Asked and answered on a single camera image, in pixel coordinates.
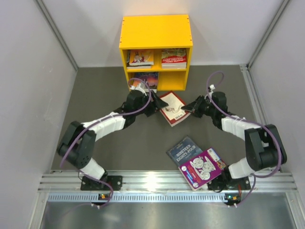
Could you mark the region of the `cream red-edged book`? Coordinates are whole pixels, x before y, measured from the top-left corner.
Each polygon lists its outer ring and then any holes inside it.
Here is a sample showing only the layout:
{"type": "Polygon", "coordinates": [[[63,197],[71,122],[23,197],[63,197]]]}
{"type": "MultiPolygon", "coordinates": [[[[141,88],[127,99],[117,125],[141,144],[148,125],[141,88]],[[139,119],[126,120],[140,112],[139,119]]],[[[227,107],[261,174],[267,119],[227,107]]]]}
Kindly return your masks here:
{"type": "Polygon", "coordinates": [[[171,127],[174,127],[191,115],[190,112],[182,109],[186,103],[175,92],[169,91],[161,95],[160,98],[168,104],[160,112],[171,127]]]}

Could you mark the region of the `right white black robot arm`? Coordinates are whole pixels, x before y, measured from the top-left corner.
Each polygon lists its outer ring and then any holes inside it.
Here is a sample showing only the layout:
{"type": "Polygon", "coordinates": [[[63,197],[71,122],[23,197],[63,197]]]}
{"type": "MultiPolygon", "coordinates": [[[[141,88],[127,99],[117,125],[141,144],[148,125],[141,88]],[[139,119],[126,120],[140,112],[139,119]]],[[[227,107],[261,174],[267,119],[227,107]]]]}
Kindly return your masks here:
{"type": "Polygon", "coordinates": [[[241,119],[228,111],[227,98],[223,92],[200,95],[182,109],[194,117],[203,115],[212,119],[218,129],[244,140],[245,157],[227,166],[221,174],[227,189],[234,189],[242,178],[265,168],[280,166],[287,162],[287,154],[275,125],[259,125],[241,119]]]}

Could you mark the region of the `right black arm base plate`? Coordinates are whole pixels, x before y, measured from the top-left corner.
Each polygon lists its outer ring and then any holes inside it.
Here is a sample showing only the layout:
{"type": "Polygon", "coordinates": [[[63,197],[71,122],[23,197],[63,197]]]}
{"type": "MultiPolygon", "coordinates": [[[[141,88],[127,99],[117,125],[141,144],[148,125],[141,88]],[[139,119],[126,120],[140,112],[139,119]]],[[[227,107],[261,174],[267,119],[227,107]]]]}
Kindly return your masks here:
{"type": "Polygon", "coordinates": [[[239,179],[233,179],[231,181],[225,181],[222,176],[218,176],[212,181],[207,183],[208,190],[220,193],[226,190],[237,190],[244,191],[250,190],[251,185],[248,177],[243,177],[239,179]]]}

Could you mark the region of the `purple 117-Storey Treehouse book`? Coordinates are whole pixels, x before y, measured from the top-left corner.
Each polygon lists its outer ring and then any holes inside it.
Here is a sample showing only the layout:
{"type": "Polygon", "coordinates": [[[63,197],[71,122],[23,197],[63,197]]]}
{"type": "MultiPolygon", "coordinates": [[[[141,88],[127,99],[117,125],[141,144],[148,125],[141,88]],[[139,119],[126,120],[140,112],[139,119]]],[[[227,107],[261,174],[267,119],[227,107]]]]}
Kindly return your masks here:
{"type": "Polygon", "coordinates": [[[211,147],[179,166],[179,170],[193,191],[201,189],[221,175],[224,161],[211,147]]]}

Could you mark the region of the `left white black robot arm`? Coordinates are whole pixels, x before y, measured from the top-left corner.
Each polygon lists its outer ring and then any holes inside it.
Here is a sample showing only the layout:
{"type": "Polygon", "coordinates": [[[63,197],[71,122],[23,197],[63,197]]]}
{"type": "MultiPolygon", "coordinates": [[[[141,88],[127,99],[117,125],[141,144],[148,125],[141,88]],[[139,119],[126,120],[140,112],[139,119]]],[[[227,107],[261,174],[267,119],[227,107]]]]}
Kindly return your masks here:
{"type": "Polygon", "coordinates": [[[168,106],[155,92],[131,90],[126,101],[107,116],[91,122],[73,121],[69,124],[56,152],[89,179],[96,189],[104,189],[108,172],[93,159],[95,142],[104,136],[133,124],[136,116],[147,117],[168,106]]]}

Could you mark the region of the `dark blue Nineteen Eighty-Four book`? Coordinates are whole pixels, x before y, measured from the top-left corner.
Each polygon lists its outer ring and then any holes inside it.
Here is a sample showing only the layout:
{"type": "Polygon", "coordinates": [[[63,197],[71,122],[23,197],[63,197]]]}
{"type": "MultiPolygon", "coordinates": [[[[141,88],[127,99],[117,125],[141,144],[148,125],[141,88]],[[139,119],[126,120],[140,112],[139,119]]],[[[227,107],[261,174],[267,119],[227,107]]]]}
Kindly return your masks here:
{"type": "Polygon", "coordinates": [[[186,136],[174,147],[167,150],[166,154],[179,167],[202,153],[202,151],[203,150],[189,136],[186,136]]]}

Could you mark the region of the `blue Jane Eyre book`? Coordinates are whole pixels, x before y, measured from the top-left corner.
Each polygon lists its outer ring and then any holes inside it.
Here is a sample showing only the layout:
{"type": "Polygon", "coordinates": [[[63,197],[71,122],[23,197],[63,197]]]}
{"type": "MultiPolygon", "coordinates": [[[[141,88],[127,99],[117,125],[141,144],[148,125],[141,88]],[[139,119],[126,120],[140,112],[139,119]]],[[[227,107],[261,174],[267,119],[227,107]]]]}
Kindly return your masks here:
{"type": "Polygon", "coordinates": [[[134,78],[141,79],[146,82],[149,88],[157,92],[159,73],[158,72],[138,72],[134,74],[134,78]]]}

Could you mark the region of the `red 13-Storey Treehouse book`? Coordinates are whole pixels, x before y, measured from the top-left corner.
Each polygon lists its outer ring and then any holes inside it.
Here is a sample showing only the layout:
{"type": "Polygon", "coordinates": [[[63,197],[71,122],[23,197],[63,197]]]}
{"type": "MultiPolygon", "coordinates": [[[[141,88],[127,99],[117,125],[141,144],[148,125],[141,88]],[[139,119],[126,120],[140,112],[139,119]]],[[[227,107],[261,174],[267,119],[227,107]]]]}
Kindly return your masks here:
{"type": "Polygon", "coordinates": [[[162,64],[187,63],[185,48],[162,49],[162,64]]]}

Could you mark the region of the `Roald Dahl Charlie book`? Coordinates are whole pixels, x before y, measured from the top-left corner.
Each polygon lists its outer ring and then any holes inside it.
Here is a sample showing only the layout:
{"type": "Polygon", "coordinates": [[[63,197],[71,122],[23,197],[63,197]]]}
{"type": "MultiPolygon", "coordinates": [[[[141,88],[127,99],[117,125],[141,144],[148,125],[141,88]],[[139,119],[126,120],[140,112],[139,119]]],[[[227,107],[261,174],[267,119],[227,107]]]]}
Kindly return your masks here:
{"type": "Polygon", "coordinates": [[[146,67],[154,65],[154,51],[152,49],[128,50],[127,67],[146,67]]]}

